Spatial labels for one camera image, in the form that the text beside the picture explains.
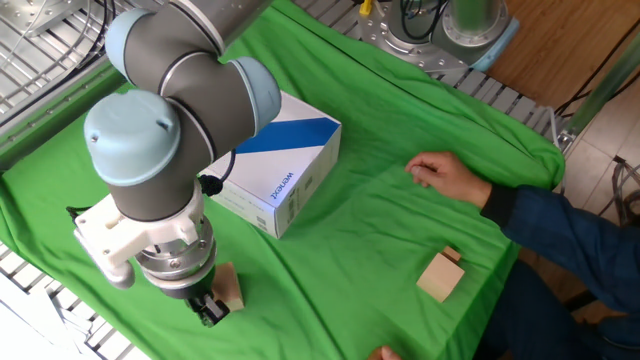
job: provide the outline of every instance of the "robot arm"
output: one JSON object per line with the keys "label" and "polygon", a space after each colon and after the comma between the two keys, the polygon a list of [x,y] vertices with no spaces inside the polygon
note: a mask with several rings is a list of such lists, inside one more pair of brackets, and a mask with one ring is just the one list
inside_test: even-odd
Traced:
{"label": "robot arm", "polygon": [[211,292],[216,246],[196,176],[280,111],[262,64],[218,58],[269,3],[172,0],[157,13],[120,15],[107,55],[140,90],[102,99],[84,126],[111,194],[76,218],[76,238],[114,286],[133,284],[135,257],[152,284],[207,325],[228,309]]}

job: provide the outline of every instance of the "dark cuff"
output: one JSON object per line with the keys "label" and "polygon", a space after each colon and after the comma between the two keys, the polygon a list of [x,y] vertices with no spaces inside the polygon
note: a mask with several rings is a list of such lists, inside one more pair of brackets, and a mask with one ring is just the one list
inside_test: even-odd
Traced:
{"label": "dark cuff", "polygon": [[517,189],[493,184],[489,200],[482,208],[480,215],[495,222],[500,228],[504,228],[509,223],[517,196]]}

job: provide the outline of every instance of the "green cloth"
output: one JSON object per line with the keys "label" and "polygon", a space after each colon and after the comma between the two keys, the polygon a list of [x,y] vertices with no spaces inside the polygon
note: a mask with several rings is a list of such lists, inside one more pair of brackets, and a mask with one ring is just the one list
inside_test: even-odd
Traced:
{"label": "green cloth", "polygon": [[[137,266],[127,291],[105,280],[64,210],[108,193],[83,144],[83,118],[0,179],[0,239],[154,359],[366,359],[383,344],[405,360],[471,358],[517,248],[477,208],[413,184],[403,168],[420,151],[451,150],[497,183],[552,188],[561,153],[289,1],[268,9],[226,58],[244,55],[344,125],[338,164],[281,240],[206,201],[219,263],[235,264],[244,310],[207,329]],[[416,281],[446,245],[459,249],[466,273],[440,304]]]}

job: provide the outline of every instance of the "blue jacket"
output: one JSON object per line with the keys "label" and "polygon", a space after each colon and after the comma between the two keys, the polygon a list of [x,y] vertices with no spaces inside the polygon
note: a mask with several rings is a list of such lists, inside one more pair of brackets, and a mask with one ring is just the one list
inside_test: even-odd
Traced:
{"label": "blue jacket", "polygon": [[576,274],[609,308],[630,315],[584,331],[588,346],[608,359],[640,359],[640,229],[620,228],[574,209],[561,195],[494,185],[482,215],[514,242]]}

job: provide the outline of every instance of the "blue sleeve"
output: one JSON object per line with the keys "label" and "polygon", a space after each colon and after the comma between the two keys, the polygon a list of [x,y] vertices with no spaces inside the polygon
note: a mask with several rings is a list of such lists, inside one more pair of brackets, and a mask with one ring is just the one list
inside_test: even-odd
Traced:
{"label": "blue sleeve", "polygon": [[640,229],[620,228],[530,186],[494,185],[482,215],[512,241],[576,274],[610,308],[640,312]]}

